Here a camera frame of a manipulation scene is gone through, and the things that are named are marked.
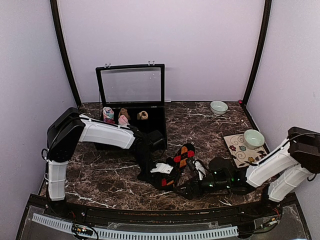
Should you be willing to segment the black argyle orange red sock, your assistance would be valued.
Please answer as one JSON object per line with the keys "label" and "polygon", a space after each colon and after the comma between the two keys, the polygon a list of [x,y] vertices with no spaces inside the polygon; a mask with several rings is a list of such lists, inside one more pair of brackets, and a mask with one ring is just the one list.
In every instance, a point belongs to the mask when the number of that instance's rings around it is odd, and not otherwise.
{"label": "black argyle orange red sock", "polygon": [[191,143],[184,144],[174,157],[168,157],[165,164],[173,167],[170,174],[152,173],[150,184],[158,190],[172,191],[180,180],[182,173],[187,166],[187,160],[195,156],[195,147]]}

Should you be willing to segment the striped beige maroon sock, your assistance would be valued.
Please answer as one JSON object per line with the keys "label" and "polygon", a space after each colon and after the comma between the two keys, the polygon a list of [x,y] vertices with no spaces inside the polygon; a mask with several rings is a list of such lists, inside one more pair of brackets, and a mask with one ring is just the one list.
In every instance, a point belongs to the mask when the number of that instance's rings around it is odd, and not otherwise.
{"label": "striped beige maroon sock", "polygon": [[137,114],[138,120],[147,120],[149,118],[149,115],[146,111],[141,111]]}

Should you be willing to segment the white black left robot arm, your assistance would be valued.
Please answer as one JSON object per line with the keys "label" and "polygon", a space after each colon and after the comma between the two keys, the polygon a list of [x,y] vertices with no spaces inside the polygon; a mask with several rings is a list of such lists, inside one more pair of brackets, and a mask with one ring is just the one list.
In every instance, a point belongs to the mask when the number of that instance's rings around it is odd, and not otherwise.
{"label": "white black left robot arm", "polygon": [[144,133],[132,125],[107,123],[80,114],[75,107],[68,108],[48,128],[46,148],[41,151],[46,161],[47,195],[53,201],[50,208],[60,218],[67,218],[71,213],[70,206],[63,201],[67,166],[78,143],[83,142],[132,150],[142,180],[147,180],[155,167],[151,154],[167,147],[159,130]]}

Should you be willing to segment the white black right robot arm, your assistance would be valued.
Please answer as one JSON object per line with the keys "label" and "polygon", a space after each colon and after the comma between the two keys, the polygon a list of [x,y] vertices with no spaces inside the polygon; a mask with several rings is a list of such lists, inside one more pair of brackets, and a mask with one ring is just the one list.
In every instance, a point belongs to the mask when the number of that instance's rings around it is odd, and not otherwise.
{"label": "white black right robot arm", "polygon": [[236,168],[221,157],[211,160],[208,167],[193,158],[189,158],[187,164],[196,175],[174,192],[189,200],[222,190],[244,196],[277,176],[265,187],[265,198],[255,205],[255,213],[266,217],[274,210],[275,203],[281,202],[304,180],[319,175],[320,134],[291,127],[287,138],[276,149],[259,161],[249,162],[247,167]]}

